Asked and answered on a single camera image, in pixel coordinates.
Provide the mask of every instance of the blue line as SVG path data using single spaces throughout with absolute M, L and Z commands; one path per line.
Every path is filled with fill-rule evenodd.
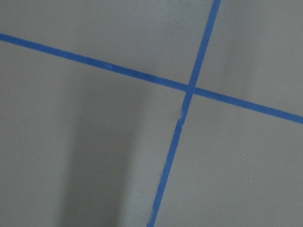
M 170 173 L 170 169 L 177 151 L 177 147 L 178 147 L 178 143 L 180 140 L 180 136 L 182 133 L 182 128 L 187 116 L 187 112 L 190 106 L 190 102 L 196 87 L 196 82 L 198 80 L 199 77 L 199 73 L 202 67 L 202 63 L 203 63 L 203 59 L 206 53 L 206 49 L 208 46 L 208 42 L 210 39 L 210 35 L 212 33 L 213 27 L 214 27 L 214 22 L 217 16 L 217 12 L 220 6 L 220 2 L 221 0 L 214 0 L 212 8 L 210 10 L 210 14 L 208 17 L 208 21 L 205 27 L 205 31 L 203 34 L 203 38 L 200 44 L 200 48 L 197 54 L 197 58 L 196 58 L 196 62 L 189 80 L 189 84 L 188 84 L 188 88 L 183 100 L 183 104 L 182 104 L 182 108 L 181 108 L 181 117 L 179 118 L 176 128 L 175 128 L 175 132 L 174 135 L 172 137 L 172 141 L 169 147 L 169 152 L 167 154 L 167 158 L 166 158 L 166 162 L 165 162 L 165 166 L 162 172 L 162 176 L 158 185 L 158 189 L 156 192 L 156 196 L 154 199 L 154 203 L 152 206 L 152 212 L 151 212 L 151 217 L 150 217 L 150 221 L 147 224 L 147 227 L 153 227 L 155 225 L 156 222 L 156 218 L 158 215 L 158 211 L 160 208 L 160 204 L 163 198 L 163 194 L 164 194 L 164 190 L 166 187 L 166 183 L 169 177 L 169 173 Z
M 264 105 L 259 105 L 256 103 L 251 103 L 242 99 L 238 99 L 238 98 L 234 98 L 234 97 L 230 97 L 230 96 L 226 96 L 226 95 L 222 95 L 216 92 L 212 92 L 212 91 L 208 91 L 205 89 L 201 89 L 201 88 L 196 88 L 194 91 L 195 95 L 199 95 L 199 96 L 203 96 L 206 98 L 210 98 L 213 100 L 217 100 L 220 102 L 224 102 L 224 103 L 229 103 L 232 105 L 236 105 L 239 107 L 243 107 L 246 109 L 250 109 L 253 111 L 257 111 L 260 113 L 265 113 L 274 117 L 279 117 L 282 119 L 286 119 L 292 122 L 296 122 L 296 123 L 300 123 L 303 124 L 303 117 L 296 115 L 296 114 L 292 114 L 292 113 L 288 113 L 285 111 L 281 111 L 281 110 L 277 110 L 274 108 L 270 108 Z
M 151 74 L 147 74 L 147 73 L 143 73 L 143 72 L 139 72 L 139 71 L 135 71 L 135 70 L 131 70 L 128 68 L 124 68 L 122 66 L 118 66 L 118 65 L 114 65 L 105 61 L 100 61 L 100 60 L 96 60 L 93 58 L 89 58 L 89 57 L 85 57 L 79 54 L 75 54 L 75 53 L 71 53 L 68 51 L 63 51 L 57 48 L 53 48 L 50 46 L 46 46 L 46 45 L 42 45 L 42 44 L 38 44 L 38 43 L 34 43 L 28 40 L 24 40 L 24 39 L 20 39 L 20 38 L 16 38 L 10 35 L 6 35 L 6 34 L 2 34 L 0 33 L 0 40 L 5 41 L 7 43 L 11 43 L 11 44 L 16 44 L 19 46 L 23 46 L 23 47 L 27 47 L 36 51 L 40 51 L 40 52 L 44 52 L 44 53 L 48 53 L 48 54 L 52 54 L 58 57 L 62 57 L 62 58 L 66 58 L 72 61 L 77 61 L 83 64 L 87 64 L 87 65 L 91 65 L 94 67 L 98 67 L 104 70 L 108 70 L 111 72 L 116 72 L 116 73 L 120 73 L 123 75 L 127 75 L 130 77 L 134 77 L 134 78 L 138 78 L 138 79 L 142 79 L 145 81 L 149 81 L 155 84 L 160 84 L 166 87 L 171 87 L 177 90 L 181 90 L 181 91 L 186 91 L 187 89 L 187 85 L 186 84 L 182 84 L 179 82 L 175 82 L 173 80 L 170 79 L 165 79 L 165 78 L 161 78 L 161 77 L 157 77 Z

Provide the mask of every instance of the gray floor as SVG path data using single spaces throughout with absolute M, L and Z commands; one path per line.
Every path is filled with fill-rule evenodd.
M 1 1 L 0 33 L 188 84 L 212 1 Z M 303 115 L 303 2 L 222 1 L 197 87 Z M 185 92 L 0 42 L 0 225 L 142 227 Z M 303 226 L 303 125 L 194 95 L 156 227 Z

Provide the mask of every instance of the blue tape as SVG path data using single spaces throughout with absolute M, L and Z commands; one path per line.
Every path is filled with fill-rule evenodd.
M 105 62 L 105 61 L 100 61 L 100 60 L 85 57 L 85 56 L 82 56 L 82 55 L 79 55 L 79 54 L 75 54 L 75 53 L 71 53 L 71 52 L 68 52 L 68 51 L 63 51 L 63 50 L 60 50 L 60 49 L 56 49 L 56 48 L 53 48 L 53 47 L 50 47 L 50 46 L 37 44 L 37 43 L 31 42 L 31 41 L 16 38 L 16 37 L 13 37 L 13 36 L 10 36 L 10 35 L 0 33 L 0 40 L 5 41 L 7 43 L 27 47 L 27 48 L 30 48 L 30 49 L 33 49 L 33 50 L 36 50 L 36 51 L 40 51 L 40 52 L 48 53 L 48 54 L 55 55 L 55 56 L 58 56 L 58 57 L 66 58 L 66 59 L 69 59 L 69 60 L 72 60 L 72 61 L 80 62 L 80 63 L 91 65 L 91 66 L 94 66 L 94 67 L 98 67 L 98 68 L 108 70 L 108 71 L 111 71 L 111 72 L 120 73 L 120 74 L 127 75 L 127 76 L 130 76 L 130 77 L 134 77 L 134 78 L 142 79 L 142 80 L 145 80 L 145 81 L 149 81 L 149 82 L 152 82 L 152 83 L 155 83 L 155 84 L 160 84 L 160 85 L 170 87 L 170 88 L 174 88 L 174 89 L 177 89 L 177 90 L 186 91 L 186 89 L 187 89 L 186 84 L 175 82 L 175 81 L 170 80 L 170 79 L 165 79 L 165 78 L 157 77 L 157 76 L 154 76 L 154 75 L 151 75 L 151 74 L 131 70 L 131 69 L 124 68 L 124 67 L 118 66 L 118 65 L 114 65 L 114 64 L 111 64 L 111 63 L 108 63 L 108 62 Z
M 274 109 L 274 108 L 270 108 L 270 107 L 267 107 L 267 106 L 264 106 L 264 105 L 251 103 L 251 102 L 248 102 L 248 101 L 245 101 L 245 100 L 242 100 L 242 99 L 222 95 L 222 94 L 212 92 L 212 91 L 208 91 L 208 90 L 201 89 L 201 88 L 195 88 L 194 94 L 199 95 L 199 96 L 203 96 L 203 97 L 206 97 L 206 98 L 210 98 L 210 99 L 213 99 L 213 100 L 217 100 L 217 101 L 220 101 L 220 102 L 229 103 L 229 104 L 232 104 L 232 105 L 243 107 L 243 108 L 246 108 L 246 109 L 250 109 L 250 110 L 253 110 L 253 111 L 257 111 L 257 112 L 260 112 L 260 113 L 265 113 L 265 114 L 268 114 L 268 115 L 271 115 L 271 116 L 274 116 L 274 117 L 279 117 L 279 118 L 282 118 L 282 119 L 286 119 L 286 120 L 289 120 L 289 121 L 292 121 L 292 122 L 303 124 L 303 117 L 302 116 L 295 115 L 295 114 L 288 113 L 288 112 L 281 111 L 281 110 L 277 110 L 277 109 Z
M 160 208 L 160 204 L 161 204 L 161 201 L 162 201 L 162 198 L 163 198 L 166 183 L 167 183 L 169 173 L 170 173 L 170 170 L 171 170 L 171 166 L 172 166 L 172 163 L 173 163 L 176 151 L 177 151 L 180 136 L 181 136 L 181 133 L 182 133 L 182 128 L 183 128 L 183 125 L 184 125 L 184 122 L 185 122 L 185 119 L 186 119 L 186 116 L 187 116 L 187 113 L 188 113 L 190 102 L 191 102 L 191 99 L 192 99 L 192 96 L 193 96 L 193 93 L 194 93 L 194 90 L 195 90 L 196 82 L 198 80 L 199 73 L 200 73 L 200 70 L 201 70 L 201 67 L 202 67 L 202 63 L 203 63 L 203 59 L 204 59 L 204 56 L 205 56 L 205 53 L 206 53 L 206 49 L 207 49 L 207 46 L 208 46 L 210 35 L 211 35 L 213 27 L 214 27 L 214 22 L 215 22 L 215 19 L 216 19 L 216 16 L 217 16 L 217 12 L 218 12 L 218 9 L 219 9 L 219 6 L 220 6 L 220 2 L 221 2 L 221 0 L 214 0 L 211 11 L 210 11 L 210 14 L 209 14 L 209 17 L 208 17 L 208 20 L 207 20 L 207 24 L 206 24 L 205 31 L 204 31 L 204 34 L 203 34 L 203 38 L 202 38 L 200 48 L 199 48 L 199 51 L 198 51 L 198 55 L 197 55 L 197 58 L 196 58 L 196 61 L 195 61 L 195 65 L 194 65 L 190 80 L 189 80 L 189 84 L 188 84 L 188 88 L 187 88 L 185 97 L 184 97 L 184 100 L 183 100 L 183 104 L 182 104 L 182 108 L 181 108 L 181 117 L 179 118 L 179 120 L 177 122 L 177 125 L 175 127 L 175 132 L 174 132 L 174 135 L 172 137 L 172 141 L 171 141 L 171 144 L 170 144 L 170 147 L 169 147 L 169 152 L 167 154 L 165 166 L 164 166 L 164 169 L 163 169 L 163 172 L 162 172 L 162 176 L 161 176 L 161 179 L 160 179 L 160 182 L 159 182 L 159 185 L 158 185 L 158 189 L 157 189 L 157 192 L 156 192 L 156 196 L 155 196 L 155 199 L 154 199 L 154 203 L 153 203 L 153 206 L 152 206 L 150 221 L 147 224 L 147 227 L 153 227 L 155 225 L 155 222 L 156 222 L 156 218 L 157 218 L 158 211 L 159 211 L 159 208 Z

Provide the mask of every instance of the concrete floor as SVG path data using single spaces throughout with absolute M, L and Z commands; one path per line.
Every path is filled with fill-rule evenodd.
M 212 3 L 1 1 L 1 226 L 148 224 Z M 221 2 L 154 226 L 303 226 L 302 10 Z

